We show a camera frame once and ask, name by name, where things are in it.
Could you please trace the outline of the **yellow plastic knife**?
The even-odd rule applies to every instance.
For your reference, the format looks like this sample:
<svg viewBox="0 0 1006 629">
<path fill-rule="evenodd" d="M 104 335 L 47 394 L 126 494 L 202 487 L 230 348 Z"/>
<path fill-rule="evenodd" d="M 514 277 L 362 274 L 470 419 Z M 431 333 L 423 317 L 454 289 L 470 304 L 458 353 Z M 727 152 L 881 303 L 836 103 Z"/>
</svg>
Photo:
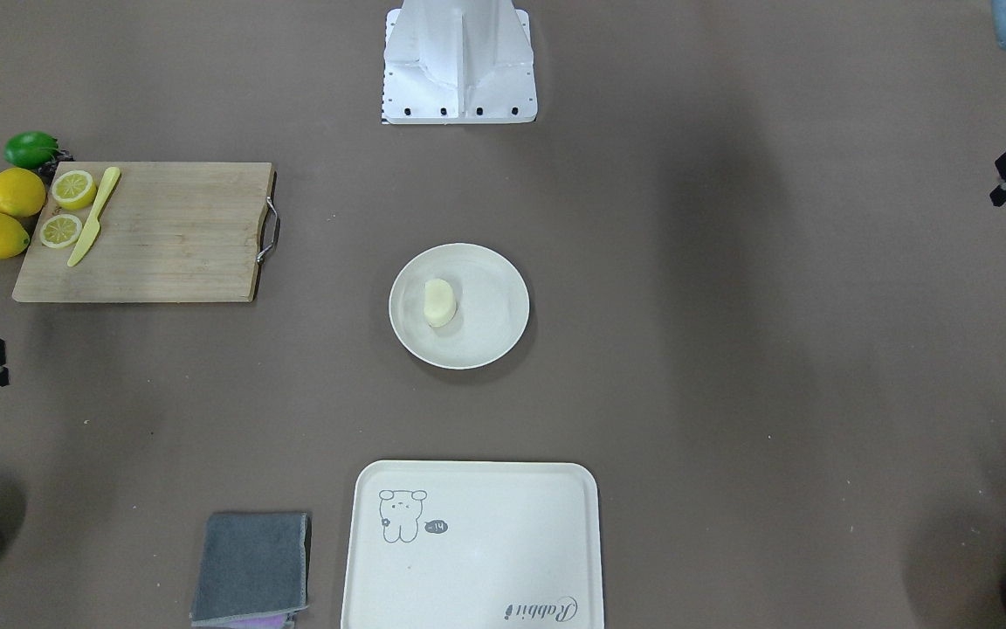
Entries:
<svg viewBox="0 0 1006 629">
<path fill-rule="evenodd" d="M 92 204 L 91 211 L 89 211 L 88 218 L 83 222 L 83 227 L 81 227 L 79 239 L 76 240 L 72 253 L 66 262 L 68 267 L 76 266 L 88 252 L 92 250 L 95 240 L 99 238 L 101 213 L 107 207 L 108 199 L 112 196 L 121 176 L 122 170 L 116 166 L 107 167 L 103 175 L 101 175 L 99 186 L 97 186 L 97 195 Z"/>
</svg>

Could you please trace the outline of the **green lime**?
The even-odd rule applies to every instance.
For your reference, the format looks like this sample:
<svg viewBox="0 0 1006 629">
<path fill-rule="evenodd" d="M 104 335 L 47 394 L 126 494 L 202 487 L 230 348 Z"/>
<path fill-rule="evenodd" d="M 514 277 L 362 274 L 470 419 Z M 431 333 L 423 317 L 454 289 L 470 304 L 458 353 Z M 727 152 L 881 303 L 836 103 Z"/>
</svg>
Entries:
<svg viewBox="0 0 1006 629">
<path fill-rule="evenodd" d="M 5 141 L 3 158 L 13 167 L 35 170 L 55 161 L 60 152 L 59 140 L 43 131 L 17 133 Z"/>
</svg>

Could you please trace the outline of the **lemon half slice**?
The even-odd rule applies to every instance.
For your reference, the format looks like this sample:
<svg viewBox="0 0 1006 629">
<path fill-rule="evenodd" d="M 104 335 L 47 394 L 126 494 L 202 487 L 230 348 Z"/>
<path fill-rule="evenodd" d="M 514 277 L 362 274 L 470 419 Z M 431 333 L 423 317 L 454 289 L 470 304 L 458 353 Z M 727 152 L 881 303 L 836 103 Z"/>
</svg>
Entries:
<svg viewBox="0 0 1006 629">
<path fill-rule="evenodd" d="M 60 212 L 40 225 L 36 234 L 43 246 L 60 250 L 72 247 L 83 231 L 83 220 L 69 212 Z"/>
<path fill-rule="evenodd" d="M 61 210 L 79 211 L 91 206 L 99 194 L 99 185 L 94 176 L 83 169 L 73 169 L 57 176 L 52 182 L 53 202 Z"/>
</svg>

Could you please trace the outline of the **cream round plate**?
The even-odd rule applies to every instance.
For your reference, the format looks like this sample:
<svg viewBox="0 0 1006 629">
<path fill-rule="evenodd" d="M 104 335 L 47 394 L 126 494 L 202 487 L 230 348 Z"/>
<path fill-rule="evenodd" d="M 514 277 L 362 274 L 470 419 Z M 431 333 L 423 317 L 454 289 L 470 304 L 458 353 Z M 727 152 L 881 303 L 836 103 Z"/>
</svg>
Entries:
<svg viewBox="0 0 1006 629">
<path fill-rule="evenodd" d="M 446 281 L 454 292 L 455 312 L 439 327 L 424 317 L 432 280 Z M 522 338 L 530 310 L 518 267 L 491 248 L 470 243 L 428 248 L 403 267 L 389 291 L 389 322 L 404 349 L 448 370 L 498 361 Z"/>
</svg>

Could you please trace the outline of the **wooden cutting board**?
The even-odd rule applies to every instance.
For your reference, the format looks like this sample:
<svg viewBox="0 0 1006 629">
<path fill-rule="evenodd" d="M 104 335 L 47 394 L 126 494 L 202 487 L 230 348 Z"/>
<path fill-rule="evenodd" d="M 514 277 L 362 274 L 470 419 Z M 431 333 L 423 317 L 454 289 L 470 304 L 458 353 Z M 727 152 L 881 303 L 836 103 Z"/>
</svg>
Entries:
<svg viewBox="0 0 1006 629">
<path fill-rule="evenodd" d="M 275 246 L 270 162 L 123 161 L 100 234 L 29 247 L 12 297 L 23 303 L 215 303 L 254 299 Z"/>
</svg>

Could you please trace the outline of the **whole yellow lemon upper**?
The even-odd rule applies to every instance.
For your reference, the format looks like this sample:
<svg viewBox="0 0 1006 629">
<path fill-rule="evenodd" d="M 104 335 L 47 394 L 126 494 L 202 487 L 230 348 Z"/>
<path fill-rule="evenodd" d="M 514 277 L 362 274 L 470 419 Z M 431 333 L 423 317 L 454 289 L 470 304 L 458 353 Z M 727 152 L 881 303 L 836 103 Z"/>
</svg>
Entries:
<svg viewBox="0 0 1006 629">
<path fill-rule="evenodd" d="M 39 175 L 13 167 L 0 172 L 0 212 L 12 218 L 31 218 L 45 206 L 47 191 Z"/>
</svg>

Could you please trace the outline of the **cream rectangular rabbit tray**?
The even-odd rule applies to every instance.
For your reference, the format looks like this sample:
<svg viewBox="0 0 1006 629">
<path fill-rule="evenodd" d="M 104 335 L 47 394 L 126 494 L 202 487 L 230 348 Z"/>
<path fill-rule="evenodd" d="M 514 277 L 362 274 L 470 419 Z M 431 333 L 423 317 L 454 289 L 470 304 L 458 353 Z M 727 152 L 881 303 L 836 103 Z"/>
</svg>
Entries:
<svg viewBox="0 0 1006 629">
<path fill-rule="evenodd" d="M 343 628 L 603 628 L 597 482 L 566 462 L 379 460 L 360 474 Z"/>
</svg>

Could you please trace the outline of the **lower lemon half slice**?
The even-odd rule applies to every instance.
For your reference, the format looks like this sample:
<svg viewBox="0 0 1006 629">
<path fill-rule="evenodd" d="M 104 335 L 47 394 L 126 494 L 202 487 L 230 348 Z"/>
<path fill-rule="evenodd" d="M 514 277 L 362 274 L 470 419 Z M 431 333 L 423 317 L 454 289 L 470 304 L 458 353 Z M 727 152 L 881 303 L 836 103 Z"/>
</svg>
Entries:
<svg viewBox="0 0 1006 629">
<path fill-rule="evenodd" d="M 83 231 L 83 220 L 69 212 L 60 212 L 40 225 L 36 234 L 43 246 L 60 250 L 72 247 Z"/>
</svg>

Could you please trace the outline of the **upper lemon half slice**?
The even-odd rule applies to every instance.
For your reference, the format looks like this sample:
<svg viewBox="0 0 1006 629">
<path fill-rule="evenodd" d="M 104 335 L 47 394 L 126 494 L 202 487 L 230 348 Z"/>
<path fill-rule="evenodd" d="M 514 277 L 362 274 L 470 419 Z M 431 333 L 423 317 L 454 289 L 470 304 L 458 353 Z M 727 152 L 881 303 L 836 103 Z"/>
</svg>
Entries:
<svg viewBox="0 0 1006 629">
<path fill-rule="evenodd" d="M 83 169 L 73 169 L 57 176 L 52 182 L 53 202 L 61 210 L 79 211 L 91 206 L 99 194 L 99 185 L 94 176 Z"/>
</svg>

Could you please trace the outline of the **grey folded cloth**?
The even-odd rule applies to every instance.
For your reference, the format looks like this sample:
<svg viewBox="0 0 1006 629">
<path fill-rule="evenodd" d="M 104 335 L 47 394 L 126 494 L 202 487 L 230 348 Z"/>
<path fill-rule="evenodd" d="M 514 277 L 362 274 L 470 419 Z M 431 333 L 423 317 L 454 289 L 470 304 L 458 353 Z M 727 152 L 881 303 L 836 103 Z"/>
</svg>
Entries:
<svg viewBox="0 0 1006 629">
<path fill-rule="evenodd" d="M 304 511 L 218 511 L 204 526 L 193 628 L 293 628 L 307 608 Z"/>
</svg>

